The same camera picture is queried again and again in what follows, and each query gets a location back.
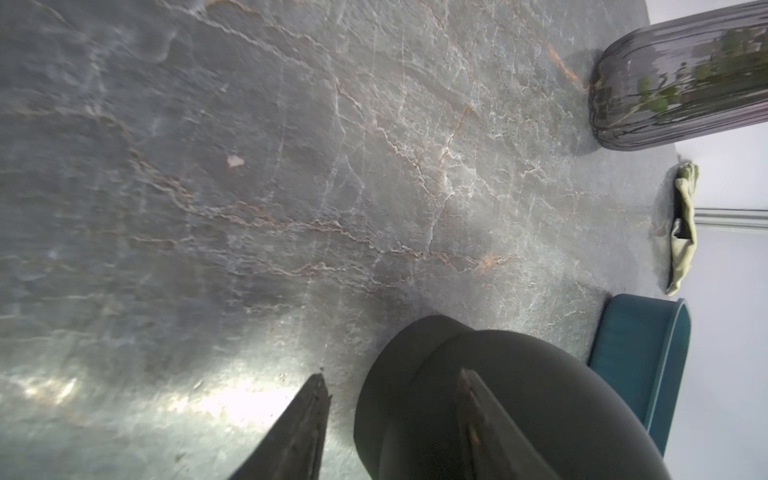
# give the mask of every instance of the teal bin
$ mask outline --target teal bin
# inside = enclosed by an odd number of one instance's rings
[[[590,368],[630,406],[662,455],[689,342],[685,300],[622,293],[606,306],[589,359]]]

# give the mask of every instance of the green cloth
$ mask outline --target green cloth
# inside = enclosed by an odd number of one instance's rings
[[[690,263],[696,252],[696,225],[694,224],[694,194],[699,180],[699,166],[691,161],[680,165],[674,186],[680,192],[681,218],[672,224],[670,236],[672,247],[672,282],[667,295],[672,296],[680,289],[680,282],[690,271]]]

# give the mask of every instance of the black plastic piece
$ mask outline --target black plastic piece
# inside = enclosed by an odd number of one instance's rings
[[[323,376],[312,375],[230,480],[317,480],[330,403]]]
[[[465,480],[562,480],[474,370],[456,387]]]

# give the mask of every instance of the green leaf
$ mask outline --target green leaf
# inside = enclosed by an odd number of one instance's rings
[[[723,35],[723,51],[726,53],[736,53],[741,45],[739,31],[731,28]]]
[[[650,90],[650,83],[653,80],[650,77],[640,77],[637,79],[637,93],[644,94]]]
[[[699,65],[694,71],[694,77],[697,80],[706,80],[712,76],[712,67],[709,65]]]
[[[664,90],[660,91],[659,94],[662,97],[667,97],[667,98],[673,97],[674,95],[677,95],[677,87],[675,86],[666,87]]]
[[[667,102],[666,98],[658,98],[657,100],[654,100],[648,104],[648,110],[657,114],[667,111],[668,107],[669,103]]]

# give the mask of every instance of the black cylindrical object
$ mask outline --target black cylindrical object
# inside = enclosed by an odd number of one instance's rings
[[[461,368],[482,377],[564,480],[669,479],[637,417],[586,365],[531,336],[431,316],[387,345],[363,385],[355,443],[374,480],[462,478]]]

